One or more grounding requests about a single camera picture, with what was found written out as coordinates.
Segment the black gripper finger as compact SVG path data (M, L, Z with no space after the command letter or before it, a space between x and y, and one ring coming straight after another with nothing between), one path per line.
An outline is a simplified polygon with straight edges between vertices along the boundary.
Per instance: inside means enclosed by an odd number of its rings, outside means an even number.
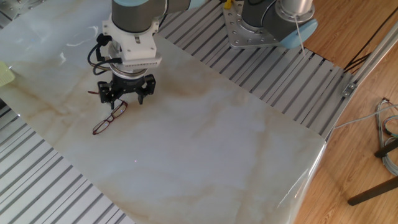
M135 92L138 95L137 99L140 105L143 104L144 98L147 95L152 95L154 93L155 85L156 80L153 74L146 75L139 80Z
M109 103L111 109L113 110L114 102L124 94L124 90L113 82L108 83L100 81L97 83L97 86L101 102Z

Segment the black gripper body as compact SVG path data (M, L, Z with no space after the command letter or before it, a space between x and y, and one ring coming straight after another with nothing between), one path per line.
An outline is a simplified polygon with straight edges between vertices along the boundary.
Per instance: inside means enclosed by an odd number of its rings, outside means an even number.
M126 79L117 76L115 73L112 76L111 95L123 95L126 93L137 93L144 95L146 93L144 85L146 84L144 77L136 79Z

